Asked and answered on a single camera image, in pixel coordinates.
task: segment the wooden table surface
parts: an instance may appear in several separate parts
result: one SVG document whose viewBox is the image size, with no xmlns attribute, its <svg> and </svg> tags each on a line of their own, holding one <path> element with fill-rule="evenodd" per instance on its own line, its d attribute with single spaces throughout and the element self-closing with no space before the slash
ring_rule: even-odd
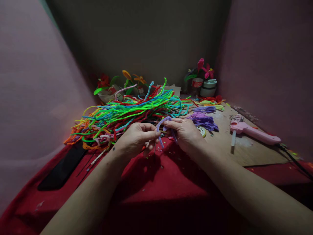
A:
<svg viewBox="0 0 313 235">
<path fill-rule="evenodd" d="M 207 131 L 207 135 L 205 137 L 206 141 L 214 142 L 214 145 L 217 148 L 222 149 L 225 155 L 232 157 L 241 166 L 281 164 L 290 161 L 286 154 L 277 147 L 266 145 L 244 133 L 236 135 L 235 147 L 232 150 L 230 115 L 236 115 L 238 112 L 225 103 L 222 103 L 222 105 L 224 106 L 224 111 L 216 110 L 215 113 L 206 114 L 214 118 L 214 122 L 218 125 L 219 128 L 219 132 L 213 131 L 210 133 Z M 257 127 L 246 118 L 244 118 L 244 121 L 252 127 Z"/>
</svg>

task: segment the red tablecloth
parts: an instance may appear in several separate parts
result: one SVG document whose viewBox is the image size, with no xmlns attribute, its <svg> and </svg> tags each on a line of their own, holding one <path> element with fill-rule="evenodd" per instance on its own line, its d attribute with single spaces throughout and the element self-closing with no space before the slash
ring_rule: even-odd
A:
<svg viewBox="0 0 313 235">
<path fill-rule="evenodd" d="M 162 152 L 156 151 L 155 160 L 153 157 L 146 159 L 141 153 L 126 167 L 98 232 L 238 234 L 245 227 L 245 220 L 175 143 L 166 138 L 163 141 L 166 148 Z M 75 191 L 86 169 L 77 175 L 93 150 L 85 155 L 60 190 L 37 190 L 38 184 L 69 149 L 70 146 L 64 147 L 11 202 L 0 219 L 2 234 L 39 234 Z M 307 163 L 301 163 L 312 172 Z M 292 163 L 248 170 L 281 187 L 303 203 L 308 203 L 307 198 L 313 195 L 312 182 Z"/>
</svg>

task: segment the white lid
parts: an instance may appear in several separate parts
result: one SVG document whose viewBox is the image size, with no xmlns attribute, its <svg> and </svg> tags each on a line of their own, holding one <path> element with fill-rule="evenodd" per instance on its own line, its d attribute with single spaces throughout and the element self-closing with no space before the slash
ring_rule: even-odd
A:
<svg viewBox="0 0 313 235">
<path fill-rule="evenodd" d="M 216 79 L 209 79 L 203 82 L 203 87 L 211 88 L 216 86 Z"/>
</svg>

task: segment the glue gun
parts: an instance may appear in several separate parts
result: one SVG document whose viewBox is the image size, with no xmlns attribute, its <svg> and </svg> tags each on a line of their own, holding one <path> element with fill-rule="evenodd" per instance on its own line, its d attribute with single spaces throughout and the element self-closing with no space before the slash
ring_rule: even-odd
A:
<svg viewBox="0 0 313 235">
<path fill-rule="evenodd" d="M 240 114 L 237 114 L 232 118 L 231 131 L 232 131 L 232 140 L 231 140 L 232 146 L 235 146 L 236 134 L 240 134 L 242 132 L 268 145 L 274 145 L 281 142 L 280 138 L 278 138 L 277 136 L 272 136 L 263 133 L 246 124 L 244 122 L 243 116 L 241 116 Z"/>
</svg>

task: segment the left hand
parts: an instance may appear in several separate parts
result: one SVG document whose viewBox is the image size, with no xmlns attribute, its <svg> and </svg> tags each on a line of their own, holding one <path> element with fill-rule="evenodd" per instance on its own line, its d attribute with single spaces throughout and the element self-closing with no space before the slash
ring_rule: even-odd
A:
<svg viewBox="0 0 313 235">
<path fill-rule="evenodd" d="M 161 133 L 157 132 L 157 128 L 150 123 L 133 123 L 116 142 L 110 152 L 114 153 L 118 151 L 130 160 L 141 152 L 146 142 L 149 142 L 149 145 L 145 153 L 149 153 L 155 143 L 158 143 L 158 137 L 160 135 Z"/>
</svg>

